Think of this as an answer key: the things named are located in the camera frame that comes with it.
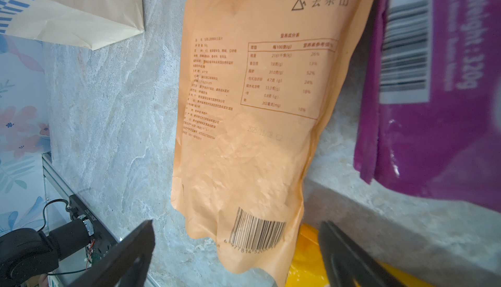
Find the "orange kraft snack pouch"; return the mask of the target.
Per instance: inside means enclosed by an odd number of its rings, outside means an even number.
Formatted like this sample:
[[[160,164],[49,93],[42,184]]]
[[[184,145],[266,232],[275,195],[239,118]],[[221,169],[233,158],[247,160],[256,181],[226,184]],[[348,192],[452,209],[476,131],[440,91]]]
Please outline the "orange kraft snack pouch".
[[[373,1],[186,1],[171,201],[228,271],[285,285],[303,180]]]

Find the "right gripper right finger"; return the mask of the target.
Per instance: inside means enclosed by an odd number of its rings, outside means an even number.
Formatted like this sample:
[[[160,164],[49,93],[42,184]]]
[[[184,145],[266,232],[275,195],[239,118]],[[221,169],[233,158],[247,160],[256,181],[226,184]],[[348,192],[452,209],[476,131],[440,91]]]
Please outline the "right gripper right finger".
[[[321,223],[318,242],[331,286],[402,286],[330,220]]]

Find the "purple grape candy bag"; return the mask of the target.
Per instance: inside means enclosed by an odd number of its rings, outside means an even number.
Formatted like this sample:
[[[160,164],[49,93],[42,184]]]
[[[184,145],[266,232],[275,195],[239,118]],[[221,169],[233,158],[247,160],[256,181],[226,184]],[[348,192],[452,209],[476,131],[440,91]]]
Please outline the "purple grape candy bag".
[[[500,0],[379,0],[354,168],[500,211]]]

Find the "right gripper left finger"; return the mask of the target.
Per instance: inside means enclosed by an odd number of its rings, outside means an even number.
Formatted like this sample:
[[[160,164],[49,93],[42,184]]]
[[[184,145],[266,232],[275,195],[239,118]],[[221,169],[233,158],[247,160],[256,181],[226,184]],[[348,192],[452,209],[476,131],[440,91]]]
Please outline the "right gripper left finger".
[[[144,286],[155,248],[153,221],[145,220],[71,286]]]

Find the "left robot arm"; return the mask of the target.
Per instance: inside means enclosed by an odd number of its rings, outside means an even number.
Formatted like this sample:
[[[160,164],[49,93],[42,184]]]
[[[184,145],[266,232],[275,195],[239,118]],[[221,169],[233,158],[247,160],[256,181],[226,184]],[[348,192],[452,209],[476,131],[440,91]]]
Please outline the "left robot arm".
[[[80,219],[45,234],[21,228],[1,236],[1,286],[19,286],[56,270],[59,262],[90,244],[93,232]]]

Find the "blue checkered paper bag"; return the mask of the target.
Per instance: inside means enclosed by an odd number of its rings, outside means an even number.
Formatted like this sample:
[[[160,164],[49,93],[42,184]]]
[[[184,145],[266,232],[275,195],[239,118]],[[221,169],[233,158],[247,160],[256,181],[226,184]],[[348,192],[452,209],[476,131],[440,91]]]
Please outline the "blue checkered paper bag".
[[[1,0],[1,33],[93,51],[142,34],[142,0]]]

